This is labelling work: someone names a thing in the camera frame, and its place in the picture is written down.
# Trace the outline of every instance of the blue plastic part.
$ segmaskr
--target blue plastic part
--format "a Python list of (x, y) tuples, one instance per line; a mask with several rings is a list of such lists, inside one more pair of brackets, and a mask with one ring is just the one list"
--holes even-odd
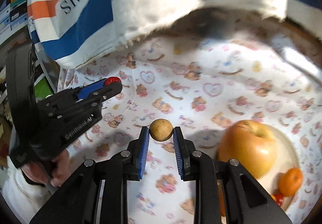
[(144, 142), (140, 153), (140, 164), (139, 164), (139, 178), (142, 179), (145, 172), (145, 164), (147, 163), (148, 149), (149, 149), (149, 128), (147, 128), (144, 135)]
[(175, 130), (175, 128), (173, 129), (173, 146), (174, 146), (174, 152), (175, 152), (175, 159), (177, 160), (178, 173), (181, 179), (183, 179), (184, 177), (183, 159), (182, 159), (182, 155), (179, 147), (177, 131)]
[(95, 92), (104, 87), (106, 79), (100, 80), (98, 82), (92, 83), (88, 86), (83, 87), (78, 93), (78, 99), (86, 99), (92, 92)]

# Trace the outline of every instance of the orange fruit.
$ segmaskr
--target orange fruit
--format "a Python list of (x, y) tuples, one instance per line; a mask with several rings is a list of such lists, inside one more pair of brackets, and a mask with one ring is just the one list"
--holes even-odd
[(276, 197), (274, 195), (270, 195), (272, 197), (272, 199), (276, 202)]
[(289, 169), (279, 180), (278, 188), (284, 197), (294, 196), (303, 182), (303, 173), (300, 169)]
[(219, 191), (219, 209), (220, 209), (220, 215), (222, 217), (226, 216), (226, 208), (225, 208), (225, 200), (223, 197), (223, 187), (220, 183), (218, 183), (218, 191)]

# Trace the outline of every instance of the human hand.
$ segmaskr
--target human hand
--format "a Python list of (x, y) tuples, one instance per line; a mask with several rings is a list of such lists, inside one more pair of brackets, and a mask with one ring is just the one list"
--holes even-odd
[[(56, 163), (56, 168), (52, 171), (53, 178), (50, 183), (54, 187), (61, 186), (70, 176), (69, 153), (64, 150), (52, 160)], [(29, 162), (21, 167), (25, 175), (33, 182), (46, 184), (48, 182), (47, 174), (44, 169), (36, 162)]]

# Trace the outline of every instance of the small round ball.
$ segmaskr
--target small round ball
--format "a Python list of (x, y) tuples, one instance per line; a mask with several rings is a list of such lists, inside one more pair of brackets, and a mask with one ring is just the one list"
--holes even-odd
[(173, 126), (166, 119), (157, 119), (151, 123), (149, 133), (156, 141), (167, 141), (173, 134)]

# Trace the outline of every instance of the apple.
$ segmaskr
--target apple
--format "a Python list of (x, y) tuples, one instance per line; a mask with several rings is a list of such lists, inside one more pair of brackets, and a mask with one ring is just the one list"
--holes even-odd
[(238, 121), (229, 127), (218, 149), (220, 161), (236, 159), (256, 179), (269, 171), (276, 156), (274, 133), (264, 124), (253, 120)]

